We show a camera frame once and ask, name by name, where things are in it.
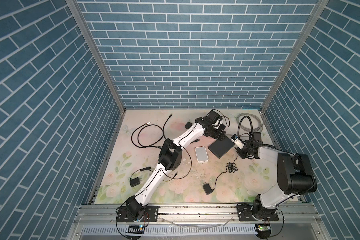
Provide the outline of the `dark grey network switch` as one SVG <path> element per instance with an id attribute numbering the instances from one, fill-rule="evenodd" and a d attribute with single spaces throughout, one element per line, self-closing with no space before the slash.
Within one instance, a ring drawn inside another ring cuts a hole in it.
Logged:
<path id="1" fill-rule="evenodd" d="M 211 145 L 208 146 L 208 149 L 213 153 L 218 159 L 221 159 L 230 149 L 235 146 L 235 143 L 228 137 L 225 137 L 223 140 L 216 140 Z"/>

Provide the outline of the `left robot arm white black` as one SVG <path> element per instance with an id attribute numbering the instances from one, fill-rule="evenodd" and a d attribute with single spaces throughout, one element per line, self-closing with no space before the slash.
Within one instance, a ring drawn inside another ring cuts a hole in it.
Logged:
<path id="1" fill-rule="evenodd" d="M 145 214 L 145 208 L 150 202 L 153 193 L 161 184 L 164 177 L 176 170 L 182 161 L 183 150 L 194 140 L 201 136 L 222 140 L 225 135 L 224 124 L 200 124 L 193 123 L 179 137 L 164 141 L 161 152 L 159 154 L 158 164 L 153 173 L 150 175 L 146 183 L 136 194 L 126 199 L 124 205 L 126 207 L 127 216 L 133 221 L 139 221 Z"/>

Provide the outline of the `black power adapter with plug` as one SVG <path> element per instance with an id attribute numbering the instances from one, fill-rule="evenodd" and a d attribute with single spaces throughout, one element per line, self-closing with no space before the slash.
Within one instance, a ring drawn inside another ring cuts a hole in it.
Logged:
<path id="1" fill-rule="evenodd" d="M 215 178 L 213 187 L 211 187 L 210 183 L 205 182 L 205 181 L 203 182 L 203 190 L 204 190 L 204 192 L 205 192 L 205 194 L 207 196 L 214 192 L 214 190 L 217 187 L 217 181 L 218 181 L 218 179 L 219 179 L 219 177 L 221 175 L 223 175 L 223 174 L 234 174 L 234 173 L 239 171 L 239 169 L 237 167 L 237 164 L 236 164 L 236 161 L 237 161 L 238 158 L 239 158 L 239 154 L 236 155 L 236 157 L 235 157 L 235 159 L 233 161 L 226 163 L 225 170 L 223 172 L 219 173 L 218 176 Z"/>

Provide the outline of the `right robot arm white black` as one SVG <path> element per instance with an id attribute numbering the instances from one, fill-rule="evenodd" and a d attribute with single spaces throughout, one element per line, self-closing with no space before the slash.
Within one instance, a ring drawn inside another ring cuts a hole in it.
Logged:
<path id="1" fill-rule="evenodd" d="M 257 195 L 251 205 L 237 205 L 239 221 L 278 221 L 277 207 L 282 203 L 317 190 L 317 180 L 308 155 L 292 154 L 258 141 L 247 141 L 245 145 L 239 142 L 236 145 L 241 158 L 250 156 L 268 160 L 277 167 L 277 183 L 274 186 Z"/>

